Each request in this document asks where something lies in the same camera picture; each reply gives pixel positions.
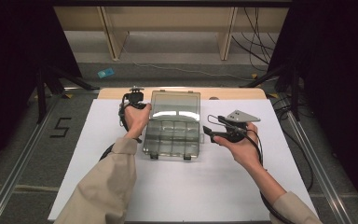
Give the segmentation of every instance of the hand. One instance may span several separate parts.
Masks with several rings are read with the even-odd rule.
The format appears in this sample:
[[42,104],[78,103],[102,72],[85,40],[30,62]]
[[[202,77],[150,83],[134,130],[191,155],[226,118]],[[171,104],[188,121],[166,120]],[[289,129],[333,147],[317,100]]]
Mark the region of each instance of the hand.
[[[248,122],[247,130],[247,135],[257,144],[257,127],[253,123]],[[257,148],[248,139],[244,138],[240,142],[231,143],[226,138],[215,136],[213,140],[217,144],[227,147],[231,151],[234,160],[246,170],[251,167],[262,166],[258,158]]]
[[152,109],[151,104],[146,104],[144,109],[137,109],[133,106],[127,106],[124,110],[124,116],[129,128],[129,131],[124,137],[138,138],[149,122],[149,113]]

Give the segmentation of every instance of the tan sleeve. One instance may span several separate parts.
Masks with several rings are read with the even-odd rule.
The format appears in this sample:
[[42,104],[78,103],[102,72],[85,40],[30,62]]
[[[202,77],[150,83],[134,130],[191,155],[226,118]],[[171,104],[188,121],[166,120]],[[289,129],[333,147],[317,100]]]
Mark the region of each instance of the tan sleeve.
[[136,180],[137,142],[118,138],[109,153],[77,184],[54,223],[124,223]]
[[[293,192],[283,194],[272,206],[283,217],[296,224],[322,223],[319,218],[298,198]],[[269,214],[271,222],[281,224],[272,214]]]

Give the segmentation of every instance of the blue object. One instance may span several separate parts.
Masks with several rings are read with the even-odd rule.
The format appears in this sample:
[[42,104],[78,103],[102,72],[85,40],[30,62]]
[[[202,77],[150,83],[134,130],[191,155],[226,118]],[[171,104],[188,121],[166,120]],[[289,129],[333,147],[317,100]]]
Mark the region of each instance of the blue object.
[[106,68],[105,70],[98,72],[98,77],[100,77],[100,78],[109,77],[109,76],[112,76],[114,73],[115,72],[113,71],[112,68]]

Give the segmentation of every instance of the box lid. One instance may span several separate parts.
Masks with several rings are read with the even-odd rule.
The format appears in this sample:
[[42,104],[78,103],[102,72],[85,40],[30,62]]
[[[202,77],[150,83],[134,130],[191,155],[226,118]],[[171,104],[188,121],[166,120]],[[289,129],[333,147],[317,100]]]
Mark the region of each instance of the box lid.
[[150,119],[200,121],[200,93],[153,91]]

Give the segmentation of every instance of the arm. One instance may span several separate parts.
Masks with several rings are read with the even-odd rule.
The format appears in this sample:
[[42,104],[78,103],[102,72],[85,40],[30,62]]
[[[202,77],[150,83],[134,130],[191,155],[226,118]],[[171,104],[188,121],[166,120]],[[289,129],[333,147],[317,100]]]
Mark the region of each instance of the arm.
[[[257,143],[257,127],[253,123],[248,123],[247,129],[247,135]],[[269,204],[272,204],[274,209],[281,215],[295,223],[321,223],[295,194],[286,192],[263,168],[255,147],[248,139],[244,138],[238,143],[231,143],[225,138],[215,136],[213,140],[231,151],[234,160],[245,168]],[[280,223],[273,216],[271,216],[271,221],[273,223]]]
[[129,131],[77,184],[54,223],[124,223],[136,180],[134,138],[141,135],[150,109],[150,104],[143,110],[126,108]]

